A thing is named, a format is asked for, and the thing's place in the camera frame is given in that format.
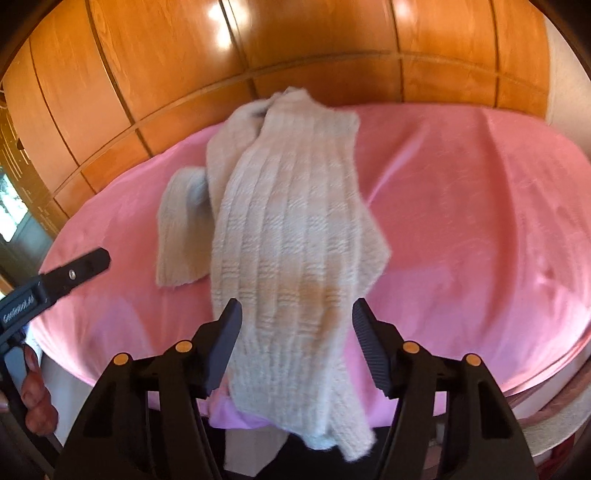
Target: wooden panel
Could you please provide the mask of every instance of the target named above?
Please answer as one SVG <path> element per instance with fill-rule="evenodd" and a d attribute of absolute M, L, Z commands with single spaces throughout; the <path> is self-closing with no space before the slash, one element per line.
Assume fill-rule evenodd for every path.
<path fill-rule="evenodd" d="M 393 0 L 392 4 L 401 51 L 495 69 L 495 23 L 488 1 Z"/>
<path fill-rule="evenodd" d="M 149 157 L 137 134 L 133 132 L 85 167 L 82 173 L 88 183 L 99 192 L 123 172 L 146 161 Z"/>
<path fill-rule="evenodd" d="M 528 0 L 492 0 L 499 42 L 499 71 L 544 91 L 550 81 L 548 38 L 542 13 Z"/>
<path fill-rule="evenodd" d="M 0 275 L 0 292 L 2 292 L 4 295 L 8 295 L 13 289 L 14 288 L 12 285 L 10 285 L 10 282 Z"/>
<path fill-rule="evenodd" d="M 217 0 L 90 0 L 105 56 L 139 120 L 242 71 Z"/>
<path fill-rule="evenodd" d="M 253 100 L 245 82 L 204 93 L 157 115 L 140 130 L 152 153 L 160 153 L 202 128 L 217 124 Z"/>
<path fill-rule="evenodd" d="M 77 165 L 47 110 L 35 76 L 28 40 L 2 82 L 18 136 L 39 176 L 53 192 Z"/>
<path fill-rule="evenodd" d="M 79 164 L 129 127 L 84 0 L 58 5 L 33 32 L 31 49 L 47 105 Z"/>
<path fill-rule="evenodd" d="M 289 86 L 306 88 L 325 105 L 400 101 L 400 62 L 394 56 L 322 61 L 254 79 L 261 97 Z"/>
<path fill-rule="evenodd" d="M 17 146 L 17 133 L 8 110 L 0 111 L 0 163 L 22 201 L 31 208 L 35 202 L 46 202 L 49 190 L 39 177 L 25 150 Z"/>
<path fill-rule="evenodd" d="M 495 104 L 495 75 L 462 64 L 403 59 L 405 102 Z"/>
<path fill-rule="evenodd" d="M 50 200 L 44 206 L 37 206 L 33 216 L 39 220 L 41 226 L 52 238 L 57 237 L 57 234 L 68 221 L 68 217 L 55 200 Z"/>
<path fill-rule="evenodd" d="M 56 194 L 56 202 L 72 217 L 94 195 L 85 178 L 77 174 Z"/>
<path fill-rule="evenodd" d="M 303 57 L 392 50 L 389 0 L 228 0 L 251 68 Z"/>
<path fill-rule="evenodd" d="M 522 83 L 499 79 L 499 108 L 508 108 L 545 119 L 548 95 Z"/>

